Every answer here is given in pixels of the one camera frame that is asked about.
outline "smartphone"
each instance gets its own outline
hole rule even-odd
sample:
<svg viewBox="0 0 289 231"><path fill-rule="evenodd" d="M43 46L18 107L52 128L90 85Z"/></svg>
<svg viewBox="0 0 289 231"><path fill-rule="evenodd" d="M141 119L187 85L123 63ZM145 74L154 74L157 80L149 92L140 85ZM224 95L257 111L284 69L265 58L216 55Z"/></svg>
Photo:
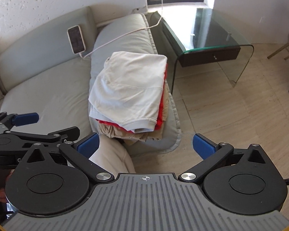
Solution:
<svg viewBox="0 0 289 231"><path fill-rule="evenodd" d="M67 30L67 35L74 54L78 54L86 50L85 42L83 40L79 25L69 28Z"/></svg>

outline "sofa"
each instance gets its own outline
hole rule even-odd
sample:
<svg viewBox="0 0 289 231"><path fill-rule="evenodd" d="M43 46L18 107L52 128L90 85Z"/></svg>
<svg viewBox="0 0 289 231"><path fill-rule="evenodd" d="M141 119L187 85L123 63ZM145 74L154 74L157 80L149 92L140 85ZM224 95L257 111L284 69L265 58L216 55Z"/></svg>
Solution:
<svg viewBox="0 0 289 231"><path fill-rule="evenodd" d="M89 7L60 16L21 37L0 55L0 112L37 112L38 123L13 131L47 134L77 126L80 139L99 134L97 121L88 116L88 95L105 60L115 51L157 54L150 30L124 36L93 52L90 58L74 55L67 29L80 25L86 52L134 29L148 26L142 14L116 19L100 33ZM181 130L170 95L169 114L160 141L136 142L123 147L117 140L99 137L90 159L114 175L135 172L130 157L167 153L178 147Z"/></svg>

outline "black circular disc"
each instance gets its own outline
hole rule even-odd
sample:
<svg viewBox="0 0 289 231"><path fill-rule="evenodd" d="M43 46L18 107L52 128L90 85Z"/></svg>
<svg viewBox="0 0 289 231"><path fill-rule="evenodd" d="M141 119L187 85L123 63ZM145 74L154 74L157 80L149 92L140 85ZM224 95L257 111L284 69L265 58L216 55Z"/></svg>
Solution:
<svg viewBox="0 0 289 231"><path fill-rule="evenodd" d="M250 174L233 176L230 186L237 192L247 195L258 194L265 188L265 182L260 177Z"/></svg>
<svg viewBox="0 0 289 231"><path fill-rule="evenodd" d="M254 163L220 167L205 177L202 188L213 204L236 214L259 215L280 210L287 186L278 171L270 168Z"/></svg>
<svg viewBox="0 0 289 231"><path fill-rule="evenodd" d="M11 142L10 138L0 138L0 145L6 145L9 144Z"/></svg>
<svg viewBox="0 0 289 231"><path fill-rule="evenodd" d="M55 174L39 174L28 180L27 187L37 194L48 194L55 192L63 185L61 176Z"/></svg>
<svg viewBox="0 0 289 231"><path fill-rule="evenodd" d="M44 167L38 162L27 164L32 168L16 168L5 187L8 201L23 213L43 216L65 212L88 193L89 180L78 169L55 163Z"/></svg>

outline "blue gripper pad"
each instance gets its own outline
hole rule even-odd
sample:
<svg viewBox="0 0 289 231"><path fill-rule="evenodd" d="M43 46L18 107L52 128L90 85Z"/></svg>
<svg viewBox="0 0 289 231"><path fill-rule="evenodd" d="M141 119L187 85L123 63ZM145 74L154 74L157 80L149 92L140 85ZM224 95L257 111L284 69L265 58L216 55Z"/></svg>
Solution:
<svg viewBox="0 0 289 231"><path fill-rule="evenodd" d="M208 158L216 152L216 144L211 142L201 134L195 134L193 137L193 149L202 159Z"/></svg>
<svg viewBox="0 0 289 231"><path fill-rule="evenodd" d="M39 121L38 113L29 113L29 114L23 114L23 115L16 115L12 119L12 124L14 126L23 126L23 125L37 123L38 121Z"/></svg>
<svg viewBox="0 0 289 231"><path fill-rule="evenodd" d="M77 151L84 157L90 158L99 148L99 135L95 134L77 147Z"/></svg>

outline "stack of clothes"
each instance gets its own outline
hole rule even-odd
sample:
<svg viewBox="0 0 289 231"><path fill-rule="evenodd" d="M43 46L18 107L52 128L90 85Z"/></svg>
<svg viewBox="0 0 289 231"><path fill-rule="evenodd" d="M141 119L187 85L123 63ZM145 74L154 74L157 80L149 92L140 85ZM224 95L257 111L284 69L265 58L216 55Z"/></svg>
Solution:
<svg viewBox="0 0 289 231"><path fill-rule="evenodd" d="M166 68L163 55L114 52L89 95L89 116L100 133L128 145L161 140L169 106Z"/></svg>

